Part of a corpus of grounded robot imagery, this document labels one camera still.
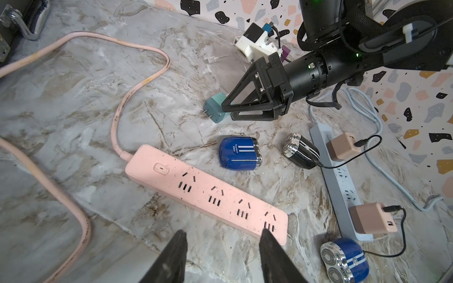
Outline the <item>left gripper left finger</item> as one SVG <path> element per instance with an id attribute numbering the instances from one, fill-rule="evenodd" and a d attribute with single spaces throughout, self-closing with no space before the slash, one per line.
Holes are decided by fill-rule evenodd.
<path id="1" fill-rule="evenodd" d="M 140 283 L 183 283 L 188 252 L 186 232 L 178 230 Z"/>

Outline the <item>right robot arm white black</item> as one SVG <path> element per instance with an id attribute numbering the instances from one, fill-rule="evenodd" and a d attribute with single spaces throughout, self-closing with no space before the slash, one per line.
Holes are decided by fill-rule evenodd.
<path id="1" fill-rule="evenodd" d="M 385 23 L 372 18 L 369 1 L 301 1 L 303 22 L 297 42 L 305 55 L 288 64 L 277 54 L 252 63 L 226 97 L 222 109 L 233 120 L 273 121 L 291 103 L 319 108 L 341 106 L 314 98 L 328 87 L 359 86 L 364 73 L 379 67 L 441 71 L 453 56 L 453 4 L 418 1 Z"/>

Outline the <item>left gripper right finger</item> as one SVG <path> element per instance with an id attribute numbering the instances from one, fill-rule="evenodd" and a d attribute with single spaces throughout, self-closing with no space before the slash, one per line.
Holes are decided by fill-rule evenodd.
<path id="1" fill-rule="evenodd" d="M 262 231 L 259 248 L 265 283 L 308 283 L 268 229 Z"/>

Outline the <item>blue shaver with white stripes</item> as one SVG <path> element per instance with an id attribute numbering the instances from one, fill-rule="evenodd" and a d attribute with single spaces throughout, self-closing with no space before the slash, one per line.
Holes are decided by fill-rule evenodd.
<path id="1" fill-rule="evenodd" d="M 222 167 L 232 171 L 254 171 L 261 166 L 263 158 L 257 139 L 232 136 L 220 143 L 219 161 Z"/>

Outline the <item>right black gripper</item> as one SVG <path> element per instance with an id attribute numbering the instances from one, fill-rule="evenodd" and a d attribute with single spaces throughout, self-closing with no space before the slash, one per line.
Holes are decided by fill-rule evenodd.
<path id="1" fill-rule="evenodd" d="M 252 63 L 222 103 L 235 121 L 273 121 L 288 113 L 294 93 L 278 54 Z"/>

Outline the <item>pink power strip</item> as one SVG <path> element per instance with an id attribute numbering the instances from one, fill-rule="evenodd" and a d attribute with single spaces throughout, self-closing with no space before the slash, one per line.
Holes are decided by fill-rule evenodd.
<path id="1" fill-rule="evenodd" d="M 220 179 L 150 145 L 127 158 L 134 182 L 259 238 L 268 230 L 287 243 L 288 215 Z"/>

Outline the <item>teal USB charger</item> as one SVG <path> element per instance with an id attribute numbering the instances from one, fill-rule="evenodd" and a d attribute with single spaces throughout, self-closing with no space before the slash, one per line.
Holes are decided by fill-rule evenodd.
<path id="1" fill-rule="evenodd" d="M 224 93 L 218 93 L 205 101 L 203 113 L 207 115 L 214 123 L 220 123 L 227 118 L 230 113 L 224 112 L 222 103 L 226 99 Z"/>

